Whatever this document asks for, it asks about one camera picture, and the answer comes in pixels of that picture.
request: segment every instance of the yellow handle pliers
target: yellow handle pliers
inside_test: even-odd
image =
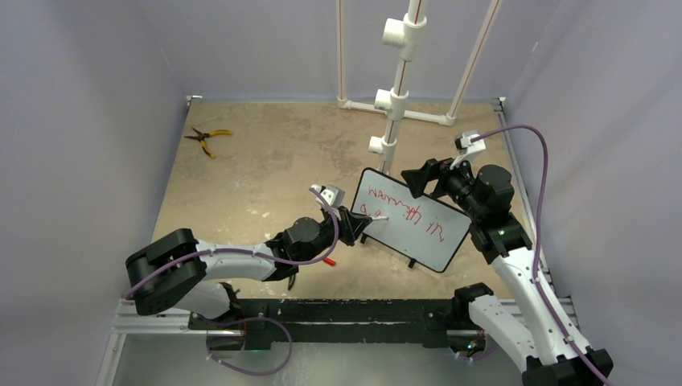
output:
[[[206,146],[206,138],[215,137],[216,135],[232,135],[232,131],[230,130],[216,130],[211,131],[210,133],[202,133],[195,129],[194,127],[192,127],[192,130],[194,130],[194,132],[197,135],[186,135],[185,138],[199,141],[199,143],[201,144],[201,148],[203,149],[203,152],[206,153],[206,155],[211,158],[215,158],[216,155],[211,153],[211,151],[208,149],[208,146]]]

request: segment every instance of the whiteboard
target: whiteboard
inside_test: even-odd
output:
[[[436,272],[446,270],[469,232],[462,211],[436,199],[414,199],[402,182],[372,168],[363,170],[351,211],[388,216],[364,234]]]

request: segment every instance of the red writing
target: red writing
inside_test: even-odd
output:
[[[429,229],[426,229],[426,231],[430,231],[432,227],[433,231],[431,231],[431,234],[433,235],[436,231],[438,231],[438,238],[441,239],[441,242],[443,242],[445,240],[443,239],[443,227],[439,223],[431,223],[429,224]]]
[[[419,212],[419,208],[421,205],[417,205],[416,207],[413,207],[411,205],[408,205],[407,203],[403,203],[402,200],[395,199],[391,195],[388,195],[384,193],[381,190],[378,189],[372,189],[372,187],[369,187],[368,195],[371,197],[376,197],[377,199],[381,199],[382,201],[392,204],[393,206],[402,206],[405,208],[405,220],[410,221],[412,224],[417,225],[421,221],[421,212]],[[360,205],[360,211],[363,212],[364,215],[366,216],[381,216],[381,211],[376,211],[374,214],[370,214],[370,210],[367,209],[367,205],[364,203]],[[445,241],[445,237],[443,237],[443,227],[440,223],[437,221],[433,221],[429,223],[429,227],[426,229],[426,232],[429,233],[432,236],[438,236],[438,240],[440,242]]]
[[[402,205],[403,207],[405,207],[405,214],[407,215],[405,217],[405,219],[408,221],[412,221],[412,220],[414,220],[414,216],[419,215],[419,218],[414,220],[415,225],[419,224],[419,221],[421,220],[421,213],[419,212],[419,208],[421,207],[421,205],[419,205],[417,207],[411,207],[408,204],[403,203],[402,200],[394,199],[393,197],[391,197],[390,195],[387,195],[386,193],[384,193],[382,191],[378,191],[377,189],[372,189],[372,187],[369,187],[368,195],[374,195],[375,197],[378,197],[387,203],[392,203],[395,206]]]

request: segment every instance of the gray wall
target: gray wall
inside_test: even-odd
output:
[[[187,93],[235,100],[334,99],[336,1],[140,0]],[[468,99],[507,95],[559,0],[506,0]],[[408,0],[347,0],[347,88],[373,98],[390,88],[397,50],[381,44],[386,18]],[[410,95],[451,99],[489,1],[431,0]]]
[[[93,384],[183,93],[139,5],[0,5],[0,384]]]
[[[619,385],[682,384],[682,3],[564,0],[507,99],[550,154],[544,250]],[[532,201],[542,153],[512,135]]]

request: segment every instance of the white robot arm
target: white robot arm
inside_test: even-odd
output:
[[[337,187],[313,185],[311,190],[326,209],[324,219],[318,222],[302,217],[265,243],[213,244],[195,239],[190,229],[178,229],[137,251],[125,262],[132,286],[125,298],[135,301],[140,315],[174,307],[217,318],[238,311],[235,309],[239,303],[230,285],[208,281],[234,277],[277,281],[291,277],[298,272],[298,265],[314,262],[337,240],[353,245],[376,220],[342,206],[344,192]],[[177,258],[183,261],[175,265]]]
[[[571,343],[575,343],[583,355],[603,360],[609,371],[613,364],[606,351],[592,350],[587,339],[571,323],[544,275],[533,272],[532,244],[519,221],[509,212],[514,195],[512,176],[500,166],[486,165],[474,177],[470,161],[485,150],[484,141],[475,140],[477,137],[476,132],[457,136],[455,144],[460,154],[454,160],[430,159],[419,170],[401,173],[415,198],[424,194],[429,181],[436,179],[438,183],[430,196],[448,195],[471,218],[470,234],[475,247],[513,293],[528,328],[506,312],[492,291],[482,284],[484,289],[455,291],[455,298],[459,297],[462,303],[460,316],[469,318],[490,334],[528,378],[524,379],[524,384],[534,384],[532,377],[539,372],[543,372],[540,378],[544,379],[545,372],[566,367],[573,368],[581,376],[591,376]],[[564,337],[552,311],[543,302],[536,281],[568,330],[568,338]]]

